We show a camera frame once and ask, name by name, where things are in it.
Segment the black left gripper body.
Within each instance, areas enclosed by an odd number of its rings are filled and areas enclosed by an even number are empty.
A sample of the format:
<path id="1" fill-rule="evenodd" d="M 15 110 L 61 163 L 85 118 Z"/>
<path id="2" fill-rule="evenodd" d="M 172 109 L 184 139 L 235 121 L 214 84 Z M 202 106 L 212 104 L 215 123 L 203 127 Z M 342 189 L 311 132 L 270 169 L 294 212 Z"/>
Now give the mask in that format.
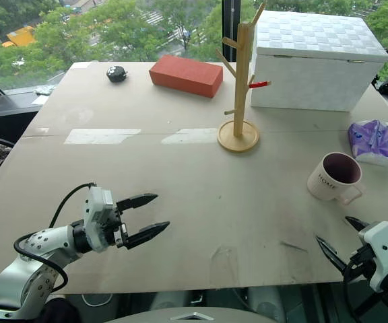
<path id="1" fill-rule="evenodd" d="M 128 233 L 125 223 L 121 220 L 121 214 L 117 207 L 109 213 L 106 221 L 102 225 L 104 238 L 109 246 L 121 248 L 128 242 Z"/>

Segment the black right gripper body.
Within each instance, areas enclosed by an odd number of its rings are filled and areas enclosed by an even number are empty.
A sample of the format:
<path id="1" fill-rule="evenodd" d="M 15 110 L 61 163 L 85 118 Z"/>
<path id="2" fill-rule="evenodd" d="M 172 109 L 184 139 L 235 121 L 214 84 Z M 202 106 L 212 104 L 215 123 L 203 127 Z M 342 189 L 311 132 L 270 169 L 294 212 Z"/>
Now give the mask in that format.
<path id="1" fill-rule="evenodd" d="M 350 261 L 344 269 L 344 278 L 355 279 L 363 276 L 365 279 L 371 279 L 377 268 L 374 258 L 373 249 L 368 244 L 363 245 L 350 257 Z"/>

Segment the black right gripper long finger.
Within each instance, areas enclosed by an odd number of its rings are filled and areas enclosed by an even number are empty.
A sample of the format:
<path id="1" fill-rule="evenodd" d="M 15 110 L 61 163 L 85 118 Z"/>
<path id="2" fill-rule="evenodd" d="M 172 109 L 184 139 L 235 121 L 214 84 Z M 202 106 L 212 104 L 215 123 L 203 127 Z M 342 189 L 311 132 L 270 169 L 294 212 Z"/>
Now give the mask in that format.
<path id="1" fill-rule="evenodd" d="M 330 263 L 340 272 L 344 273 L 347 264 L 339 258 L 337 252 L 323 238 L 316 236 L 316 241 Z"/>

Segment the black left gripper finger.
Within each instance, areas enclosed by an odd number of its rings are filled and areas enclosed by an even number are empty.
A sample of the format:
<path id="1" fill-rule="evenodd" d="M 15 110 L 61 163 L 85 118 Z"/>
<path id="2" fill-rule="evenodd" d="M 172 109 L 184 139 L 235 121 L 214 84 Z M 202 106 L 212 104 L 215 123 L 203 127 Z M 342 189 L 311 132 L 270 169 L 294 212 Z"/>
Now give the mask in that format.
<path id="1" fill-rule="evenodd" d="M 154 223 L 147 227 L 142 228 L 136 234 L 129 236 L 125 243 L 126 249 L 130 250 L 137 246 L 140 246 L 163 232 L 170 225 L 169 221 Z"/>
<path id="2" fill-rule="evenodd" d="M 154 193 L 145 193 L 145 194 L 139 194 L 136 196 L 132 196 L 130 198 L 118 201 L 116 203 L 118 212 L 122 213 L 123 211 L 126 211 L 127 209 L 136 209 L 139 207 L 142 207 L 154 199 L 158 197 L 157 194 Z"/>

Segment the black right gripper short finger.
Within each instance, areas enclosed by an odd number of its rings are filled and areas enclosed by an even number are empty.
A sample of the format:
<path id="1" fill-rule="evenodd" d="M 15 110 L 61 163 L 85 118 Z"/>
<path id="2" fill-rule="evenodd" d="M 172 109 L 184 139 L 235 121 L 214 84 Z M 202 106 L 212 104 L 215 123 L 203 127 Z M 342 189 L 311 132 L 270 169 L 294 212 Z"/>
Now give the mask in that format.
<path id="1" fill-rule="evenodd" d="M 358 218 L 351 217 L 351 216 L 345 216 L 345 219 L 356 231 L 362 231 L 363 229 L 365 229 L 370 225 L 365 221 L 362 221 Z"/>

